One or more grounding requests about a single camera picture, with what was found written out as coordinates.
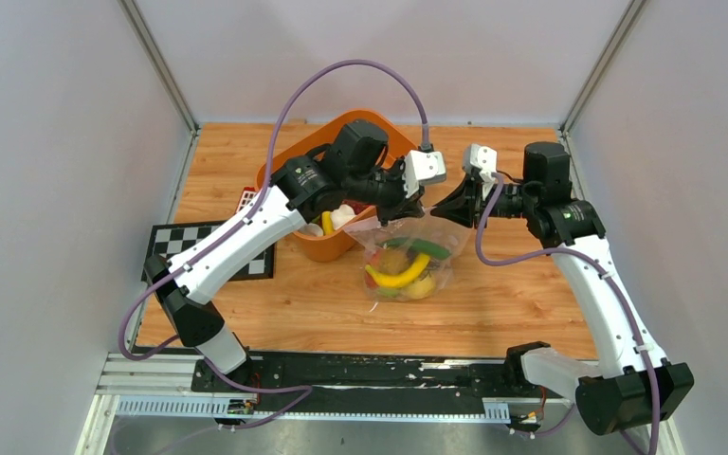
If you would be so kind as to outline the green cucumber toy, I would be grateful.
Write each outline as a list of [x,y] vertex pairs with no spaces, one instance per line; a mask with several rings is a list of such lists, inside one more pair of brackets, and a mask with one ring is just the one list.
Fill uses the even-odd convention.
[[416,253],[423,253],[434,260],[444,261],[451,257],[452,252],[444,246],[416,237],[394,237],[380,244],[385,248],[405,247]]

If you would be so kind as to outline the clear zip top bag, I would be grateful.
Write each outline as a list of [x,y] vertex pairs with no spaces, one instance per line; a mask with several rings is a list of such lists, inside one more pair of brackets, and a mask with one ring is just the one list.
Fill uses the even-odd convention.
[[381,224],[377,218],[351,223],[343,231],[363,247],[361,277],[374,304],[413,301],[443,289],[471,234],[469,227],[431,214]]

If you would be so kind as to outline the yellow pear toy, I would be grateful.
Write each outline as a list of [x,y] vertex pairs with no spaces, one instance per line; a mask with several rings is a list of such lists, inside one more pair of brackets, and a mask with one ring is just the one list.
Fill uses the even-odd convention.
[[421,300],[432,295],[437,288],[434,276],[430,273],[419,277],[402,289],[402,296],[408,300]]

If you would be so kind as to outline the orange plastic basket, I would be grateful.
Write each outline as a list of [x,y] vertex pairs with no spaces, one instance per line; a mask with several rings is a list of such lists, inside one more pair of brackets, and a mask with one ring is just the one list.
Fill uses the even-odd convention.
[[[380,113],[368,109],[357,109],[348,111],[321,126],[316,126],[310,134],[302,135],[299,140],[288,140],[284,148],[280,149],[279,146],[276,146],[271,171],[278,170],[288,158],[304,155],[319,145],[331,143],[344,124],[357,119],[367,120],[386,132],[389,149],[384,165],[387,169],[397,158],[415,149],[412,140]],[[296,243],[305,257],[320,263],[334,261],[356,245],[356,241],[341,229],[322,237],[294,232],[289,235],[289,238]]]

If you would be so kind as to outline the yellow banana toy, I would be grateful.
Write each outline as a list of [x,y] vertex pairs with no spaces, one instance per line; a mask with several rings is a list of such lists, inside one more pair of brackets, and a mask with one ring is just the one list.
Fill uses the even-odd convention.
[[399,275],[392,276],[383,274],[377,270],[377,255],[378,253],[365,264],[364,270],[373,277],[379,287],[402,289],[421,277],[431,263],[431,257],[426,254],[416,253],[413,256],[408,255],[411,261],[409,268]]

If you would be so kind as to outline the green apple toy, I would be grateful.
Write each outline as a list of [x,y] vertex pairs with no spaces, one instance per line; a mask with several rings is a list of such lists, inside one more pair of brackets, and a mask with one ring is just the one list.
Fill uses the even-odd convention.
[[377,287],[375,292],[378,296],[387,299],[396,299],[401,296],[400,288]]

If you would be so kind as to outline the red orange peach toy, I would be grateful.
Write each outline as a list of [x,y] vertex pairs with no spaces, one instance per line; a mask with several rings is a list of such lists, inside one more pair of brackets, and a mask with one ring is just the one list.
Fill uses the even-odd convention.
[[377,290],[379,288],[379,285],[367,271],[364,272],[363,277],[364,283],[368,289]]

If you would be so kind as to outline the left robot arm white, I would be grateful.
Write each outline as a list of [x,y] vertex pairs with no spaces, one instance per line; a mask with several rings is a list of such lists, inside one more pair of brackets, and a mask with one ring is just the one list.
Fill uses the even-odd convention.
[[383,224],[422,215],[423,183],[440,171],[438,154],[424,143],[384,168],[388,149],[389,137],[380,127],[365,119],[348,122],[333,142],[288,158],[250,207],[208,238],[169,260],[159,255],[146,260],[144,277],[182,344],[213,364],[227,390],[244,390],[253,370],[211,301],[236,272],[345,200],[374,206]]

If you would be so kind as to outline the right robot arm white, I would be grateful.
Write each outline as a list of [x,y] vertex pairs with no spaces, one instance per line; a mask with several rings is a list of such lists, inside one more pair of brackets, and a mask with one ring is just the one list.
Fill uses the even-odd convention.
[[589,365],[542,341],[507,350],[503,382],[515,395],[537,387],[573,402],[597,435],[657,429],[691,391],[688,365],[670,361],[647,330],[618,275],[610,240],[595,209],[576,197],[571,158],[556,142],[523,152],[522,176],[504,182],[495,150],[473,144],[462,183],[433,215],[483,232],[491,217],[520,218],[571,287],[590,330],[598,362]]

